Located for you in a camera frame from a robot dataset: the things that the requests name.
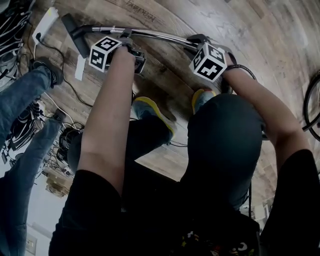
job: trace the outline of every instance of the jeans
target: jeans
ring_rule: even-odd
[[[239,210],[246,201],[251,179],[260,156],[264,123],[252,105],[240,96],[220,94],[210,99],[188,124],[189,163],[180,182],[135,162],[165,144],[169,129],[157,116],[129,124],[122,201],[127,209],[141,210],[158,200],[158,191],[178,185],[188,211],[209,205]],[[82,134],[74,138],[68,163],[75,172]]]
[[[14,120],[27,106],[50,88],[50,71],[39,67],[28,72],[0,93],[0,145]],[[5,256],[25,255],[30,194],[39,167],[52,146],[62,123],[46,120],[23,155],[0,178],[0,252]]]

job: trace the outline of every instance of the black pants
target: black pants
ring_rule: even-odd
[[[176,182],[135,162],[165,144],[169,130],[156,116],[131,121],[129,125],[122,200],[129,209],[148,207],[179,196],[190,208],[224,205],[238,210],[247,198],[262,145],[264,123],[256,110],[237,95],[220,94],[209,100],[189,121],[189,163]],[[81,135],[68,152],[68,162],[77,170]],[[166,191],[166,197],[159,197]]]

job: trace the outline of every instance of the blue jeans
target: blue jeans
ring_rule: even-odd
[[[41,66],[0,92],[1,146],[18,115],[50,88],[50,75],[50,71]],[[33,137],[23,155],[0,178],[0,252],[5,256],[25,254],[31,190],[39,167],[61,126],[61,122],[56,119],[47,119],[43,129]]]

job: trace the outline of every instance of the wooden floor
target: wooden floor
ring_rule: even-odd
[[[52,4],[38,1],[31,22],[37,25]],[[238,62],[250,68],[266,88],[277,95],[304,125],[302,105],[310,77],[320,69],[320,2],[315,0],[56,0],[60,17],[71,13],[80,24],[104,24],[148,28],[188,37],[205,34],[232,49]],[[87,36],[90,44],[101,34]],[[75,79],[78,51],[61,20],[55,22],[45,41],[66,55],[65,77],[81,97],[93,104],[105,75],[85,66],[83,80]],[[134,91],[143,92],[174,115],[178,134],[174,139],[187,142],[191,98],[203,84],[188,68],[189,59],[177,45],[135,38],[148,53],[142,75],[135,77]],[[49,56],[61,63],[58,53],[37,47],[36,55]],[[67,84],[49,92],[57,104],[75,121],[85,124],[90,109],[78,102]],[[52,102],[43,99],[49,109]],[[318,111],[317,96],[312,99]],[[320,147],[310,133],[309,142],[319,166]],[[162,146],[138,160],[139,163],[175,180],[188,164],[186,148]],[[260,204],[275,194],[277,170],[275,151],[264,142],[253,177],[252,202]]]

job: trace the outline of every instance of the metal pipe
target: metal pipe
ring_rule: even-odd
[[[114,27],[114,26],[93,26],[92,27],[93,32],[102,32],[102,33],[109,32],[110,34],[121,34],[125,29],[126,29],[126,27]],[[143,29],[143,28],[128,27],[128,29],[132,30],[132,35],[164,40],[164,41],[168,41],[170,43],[183,45],[184,47],[189,48],[194,51],[198,51],[197,50],[197,46],[198,46],[197,43],[187,41],[185,38],[177,36],[177,35],[148,30],[148,29]]]

